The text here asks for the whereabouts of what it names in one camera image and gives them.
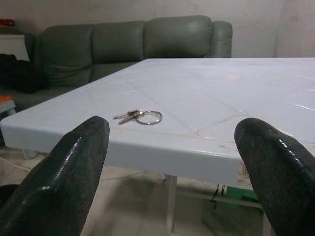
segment key ring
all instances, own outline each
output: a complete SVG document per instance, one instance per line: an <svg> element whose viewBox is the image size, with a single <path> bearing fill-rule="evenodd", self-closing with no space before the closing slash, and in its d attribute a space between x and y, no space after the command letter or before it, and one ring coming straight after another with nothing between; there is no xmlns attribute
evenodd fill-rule
<svg viewBox="0 0 315 236"><path fill-rule="evenodd" d="M149 114L149 113L154 113L156 115L158 115L158 119L156 121L152 121L152 122L143 122L140 121L139 118L143 117L145 114ZM161 112L157 112L157 111L144 111L144 112L140 112L140 115L136 117L136 122L138 122L139 124L145 124L145 125L153 125L153 124L158 124L162 121L162 113Z"/></svg>

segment black bag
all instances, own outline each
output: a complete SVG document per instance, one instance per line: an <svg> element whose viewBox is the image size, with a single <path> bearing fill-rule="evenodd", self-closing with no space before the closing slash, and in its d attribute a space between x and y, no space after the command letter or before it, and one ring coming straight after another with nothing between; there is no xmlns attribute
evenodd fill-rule
<svg viewBox="0 0 315 236"><path fill-rule="evenodd" d="M14 55L0 54L0 84L23 93L34 93L49 87L45 75L29 61Z"/></svg>

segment white cabinet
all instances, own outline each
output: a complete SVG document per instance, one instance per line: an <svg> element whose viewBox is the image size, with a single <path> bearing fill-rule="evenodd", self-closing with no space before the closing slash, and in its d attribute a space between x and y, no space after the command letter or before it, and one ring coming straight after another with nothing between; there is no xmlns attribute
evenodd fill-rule
<svg viewBox="0 0 315 236"><path fill-rule="evenodd" d="M13 54L17 60L29 60L24 35L0 34L0 54Z"/></svg>

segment sofa cushion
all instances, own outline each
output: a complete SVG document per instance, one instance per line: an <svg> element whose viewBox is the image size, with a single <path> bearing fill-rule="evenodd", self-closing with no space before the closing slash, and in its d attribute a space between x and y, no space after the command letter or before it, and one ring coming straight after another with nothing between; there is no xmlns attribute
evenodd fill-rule
<svg viewBox="0 0 315 236"><path fill-rule="evenodd" d="M211 31L211 19L206 16L150 20L144 30L145 58L209 57Z"/></svg>
<svg viewBox="0 0 315 236"><path fill-rule="evenodd" d="M82 86L90 80L92 27L55 26L41 35L41 57L49 84Z"/></svg>
<svg viewBox="0 0 315 236"><path fill-rule="evenodd" d="M144 21L93 26L93 62L115 63L143 59Z"/></svg>
<svg viewBox="0 0 315 236"><path fill-rule="evenodd" d="M35 93L21 93L14 89L6 89L1 94L3 95L12 95L14 103L16 105L16 111L19 112L21 110L30 108L39 103L57 97L61 94L69 92L76 87L64 87L64 86L51 86L49 89L39 90Z"/></svg>
<svg viewBox="0 0 315 236"><path fill-rule="evenodd" d="M109 64L95 64L91 76L91 82L101 79L107 75L115 73L126 67L136 64L137 62L124 62L124 63L109 63Z"/></svg>

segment orange object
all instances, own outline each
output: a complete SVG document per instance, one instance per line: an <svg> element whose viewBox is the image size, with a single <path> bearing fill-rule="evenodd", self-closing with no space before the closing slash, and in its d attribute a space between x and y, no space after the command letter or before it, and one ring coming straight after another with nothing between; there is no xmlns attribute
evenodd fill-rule
<svg viewBox="0 0 315 236"><path fill-rule="evenodd" d="M10 100L13 100L13 97L11 95L6 95L6 96L0 95L0 103L7 102Z"/></svg>

